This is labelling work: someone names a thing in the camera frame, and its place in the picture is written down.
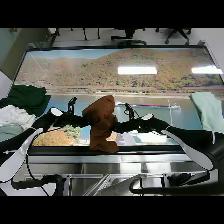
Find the brown cloth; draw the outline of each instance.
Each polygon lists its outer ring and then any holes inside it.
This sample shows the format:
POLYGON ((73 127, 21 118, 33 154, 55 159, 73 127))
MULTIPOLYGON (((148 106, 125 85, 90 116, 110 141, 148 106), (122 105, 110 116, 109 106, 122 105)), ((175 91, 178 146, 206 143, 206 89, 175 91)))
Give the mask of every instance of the brown cloth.
POLYGON ((111 127, 117 122, 116 116, 112 114, 114 107, 114 97, 109 95, 100 98, 83 110, 82 115, 91 122, 91 150, 101 150, 110 153, 119 150, 116 142, 106 140, 112 133, 111 127))

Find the white panel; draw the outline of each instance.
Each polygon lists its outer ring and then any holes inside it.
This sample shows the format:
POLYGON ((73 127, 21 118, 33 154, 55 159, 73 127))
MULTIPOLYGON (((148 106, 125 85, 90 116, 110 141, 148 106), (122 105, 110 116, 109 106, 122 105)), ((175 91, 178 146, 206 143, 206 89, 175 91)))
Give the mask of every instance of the white panel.
POLYGON ((7 97, 12 81, 0 71, 0 99, 7 97))

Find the chair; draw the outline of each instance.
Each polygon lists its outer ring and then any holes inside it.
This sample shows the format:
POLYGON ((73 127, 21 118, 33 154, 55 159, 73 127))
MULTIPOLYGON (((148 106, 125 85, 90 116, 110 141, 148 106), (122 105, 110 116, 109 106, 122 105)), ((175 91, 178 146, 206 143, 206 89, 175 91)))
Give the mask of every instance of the chair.
MULTIPOLYGON (((87 40, 87 37, 86 37, 86 28, 82 28, 83 29, 83 32, 84 32, 84 36, 85 36, 85 40, 87 40)), ((97 28, 98 30, 98 32, 97 32, 97 34, 98 34, 98 39, 100 39, 100 28, 97 28)))
POLYGON ((169 34, 169 36, 166 38, 166 41, 165 41, 165 44, 168 44, 169 43, 169 39, 170 37, 176 33, 176 32, 179 32, 185 39, 187 39, 187 42, 185 43, 186 45, 189 45, 189 38, 188 36, 184 33, 183 30, 188 30, 187 34, 191 34, 191 29, 192 28, 170 28, 170 29, 173 29, 172 32, 169 34))
POLYGON ((145 28, 114 28, 114 29, 116 29, 116 30, 124 30, 126 36, 125 37, 111 36, 111 40, 115 40, 115 39, 132 39, 136 30, 143 29, 143 31, 145 31, 145 28))

